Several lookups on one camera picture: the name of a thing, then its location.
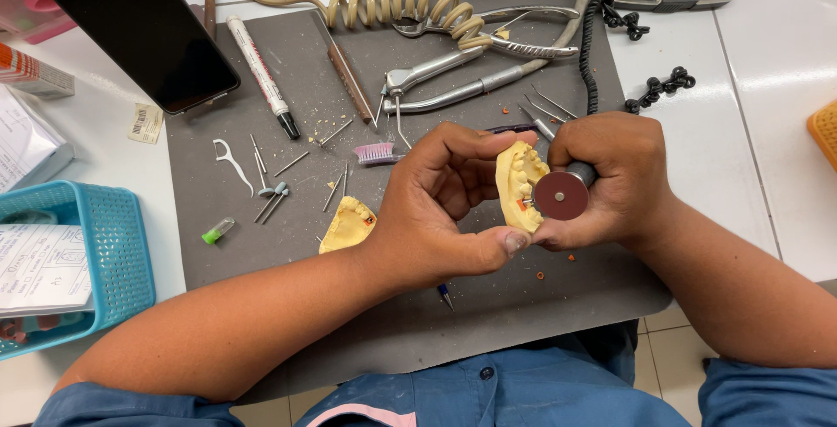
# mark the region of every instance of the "gray work mat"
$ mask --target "gray work mat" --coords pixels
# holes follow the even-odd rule
[[[464,0],[476,11],[518,4],[573,6],[575,0]],[[535,20],[512,27],[512,40],[551,45],[564,21]],[[387,138],[387,122],[379,132],[357,117],[326,56],[326,47],[307,11],[246,21],[250,35],[279,89],[291,107],[302,137],[289,141],[270,113],[253,75],[225,25],[218,25],[218,45],[241,76],[241,87],[227,97],[167,119],[177,221],[180,228],[186,286],[192,290],[238,274],[304,259],[317,253],[319,242],[340,198],[321,212],[334,181],[349,160],[347,194],[376,211],[391,166],[357,165],[352,149]],[[429,33],[418,39],[379,26],[354,31],[335,30],[374,107],[383,73],[435,58],[455,47],[449,36]],[[581,46],[581,29],[570,44]],[[489,73],[526,61],[491,49],[483,58],[420,84],[405,101],[426,99]],[[593,30],[591,66],[596,68],[601,110],[621,109],[624,102],[619,77],[601,18]],[[471,128],[527,123],[517,109],[535,83],[550,98],[575,113],[586,109],[586,90],[578,74],[578,57],[549,64],[524,79],[465,102],[431,113],[405,116],[403,129],[413,142],[443,120]],[[504,114],[502,109],[510,111]],[[326,153],[308,137],[323,138],[335,131],[341,118],[355,121],[331,143]],[[390,131],[395,133],[394,118]],[[256,190],[260,188],[253,133],[272,177],[279,168],[309,150],[310,155],[284,174],[290,196],[267,225],[252,221],[265,199],[249,197],[247,186],[232,165],[215,162],[213,139],[229,143],[238,163]],[[400,150],[403,144],[396,141]],[[538,151],[545,156],[546,141]],[[201,234],[224,217],[238,222],[222,239],[206,245]],[[459,223],[463,232],[478,232],[503,223],[496,202],[483,203]],[[435,289],[402,294],[359,315],[319,342],[276,368],[242,401],[257,402],[319,386],[340,383],[364,372],[408,372],[477,353],[496,350],[547,336],[623,321],[663,310],[670,294],[652,272],[618,245],[570,253],[528,249],[499,272],[479,278],[455,279],[448,284],[456,312],[441,302]],[[545,273],[538,280],[536,273]],[[246,298],[246,294],[230,294]],[[253,314],[266,317],[266,314]]]

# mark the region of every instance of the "teal basket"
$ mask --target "teal basket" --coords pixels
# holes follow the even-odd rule
[[[73,341],[128,319],[154,304],[154,277],[140,203],[125,188],[51,181],[0,195],[0,218],[24,209],[81,226],[95,311],[73,325],[32,332],[17,344],[0,339],[0,360]]]

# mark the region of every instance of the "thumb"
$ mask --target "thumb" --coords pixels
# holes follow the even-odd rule
[[[601,212],[585,212],[570,221],[545,218],[532,240],[544,249],[559,252],[607,241],[607,220]]]
[[[496,272],[530,244],[531,234],[528,232],[499,226],[445,239],[445,247],[449,250],[445,255],[456,256],[451,263],[462,273],[479,275]]]

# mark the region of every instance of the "pink shirt trim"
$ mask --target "pink shirt trim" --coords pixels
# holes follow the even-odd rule
[[[317,427],[329,419],[335,418],[344,413],[358,413],[376,420],[390,427],[416,427],[416,413],[394,413],[389,410],[381,410],[367,406],[366,404],[341,404],[318,415],[314,420],[308,422],[307,427]]]

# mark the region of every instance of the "pink toothbrush bristles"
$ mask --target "pink toothbrush bristles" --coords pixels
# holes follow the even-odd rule
[[[395,144],[391,142],[382,142],[358,146],[355,148],[357,163],[360,165],[367,165],[395,162],[401,157],[392,155],[392,147],[394,145]]]

